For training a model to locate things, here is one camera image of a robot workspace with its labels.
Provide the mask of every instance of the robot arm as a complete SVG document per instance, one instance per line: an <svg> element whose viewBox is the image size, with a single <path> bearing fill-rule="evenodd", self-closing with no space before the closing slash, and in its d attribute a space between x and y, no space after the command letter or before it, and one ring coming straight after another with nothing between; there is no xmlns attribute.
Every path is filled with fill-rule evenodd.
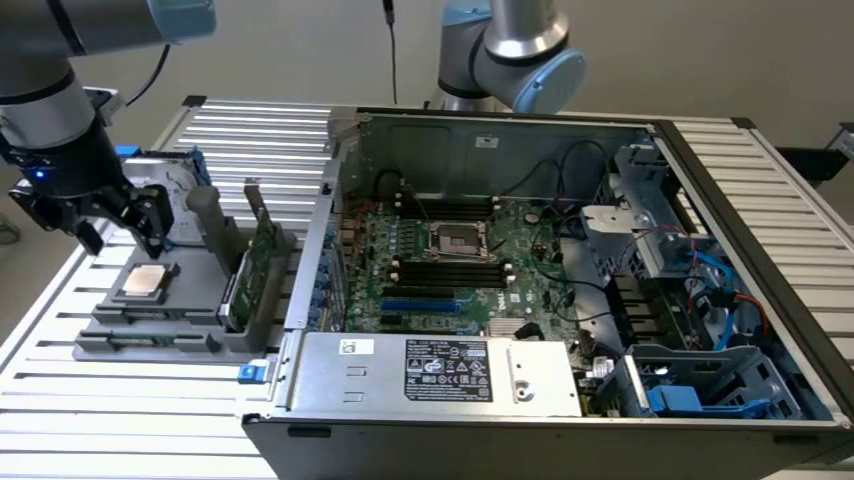
<svg viewBox="0 0 854 480"><path fill-rule="evenodd" d="M551 0L451 0L442 29L441 100L483 110L495 97L517 112L551 114L575 94L585 56Z"/></svg>
<svg viewBox="0 0 854 480"><path fill-rule="evenodd" d="M167 192L127 180L68 58L208 35L212 0L3 0L0 18L0 156L24 175L10 195L90 253L103 247L91 216L127 228L156 258L172 226Z"/></svg>

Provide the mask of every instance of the blue plastic clip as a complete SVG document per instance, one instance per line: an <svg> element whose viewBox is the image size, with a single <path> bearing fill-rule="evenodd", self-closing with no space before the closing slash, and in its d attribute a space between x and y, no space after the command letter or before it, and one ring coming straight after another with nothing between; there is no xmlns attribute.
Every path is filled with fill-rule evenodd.
<svg viewBox="0 0 854 480"><path fill-rule="evenodd" d="M140 154L143 149L139 145L116 145L116 155L122 158L132 158Z"/></svg>
<svg viewBox="0 0 854 480"><path fill-rule="evenodd" d="M703 406L691 386L658 385L646 393L650 408L662 417L765 418L771 415L771 401L767 399L737 406Z"/></svg>
<svg viewBox="0 0 854 480"><path fill-rule="evenodd" d="M238 383L242 385L263 385L267 377L267 367L260 365L242 365L238 373Z"/></svg>

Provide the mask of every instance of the motherboard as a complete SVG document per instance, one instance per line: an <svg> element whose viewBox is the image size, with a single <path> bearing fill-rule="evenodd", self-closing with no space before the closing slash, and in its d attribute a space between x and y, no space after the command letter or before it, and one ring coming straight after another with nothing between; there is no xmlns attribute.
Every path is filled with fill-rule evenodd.
<svg viewBox="0 0 854 480"><path fill-rule="evenodd" d="M575 338L555 208L481 206L425 200L344 211L346 331L519 338L535 324L541 339Z"/></svg>

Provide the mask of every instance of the power supply label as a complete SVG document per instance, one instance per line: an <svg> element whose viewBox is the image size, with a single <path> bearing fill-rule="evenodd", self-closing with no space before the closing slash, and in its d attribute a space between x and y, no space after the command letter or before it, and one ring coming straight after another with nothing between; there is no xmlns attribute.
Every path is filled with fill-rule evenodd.
<svg viewBox="0 0 854 480"><path fill-rule="evenodd" d="M406 341L406 398L414 402L491 402L486 342Z"/></svg>

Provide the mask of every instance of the sticker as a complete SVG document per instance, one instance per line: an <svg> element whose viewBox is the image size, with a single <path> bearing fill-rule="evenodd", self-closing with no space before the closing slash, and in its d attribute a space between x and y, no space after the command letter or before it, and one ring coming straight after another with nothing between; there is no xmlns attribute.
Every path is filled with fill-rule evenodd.
<svg viewBox="0 0 854 480"><path fill-rule="evenodd" d="M372 338L348 338L342 340L338 349L339 355L374 355L374 339Z"/></svg>
<svg viewBox="0 0 854 480"><path fill-rule="evenodd" d="M486 342L407 340L404 367L403 393L411 401L493 401Z"/></svg>
<svg viewBox="0 0 854 480"><path fill-rule="evenodd" d="M614 360L609 357L593 359L593 371L587 372L587 378L605 378L614 371Z"/></svg>
<svg viewBox="0 0 854 480"><path fill-rule="evenodd" d="M498 137L478 137L475 139L475 148L498 148Z"/></svg>

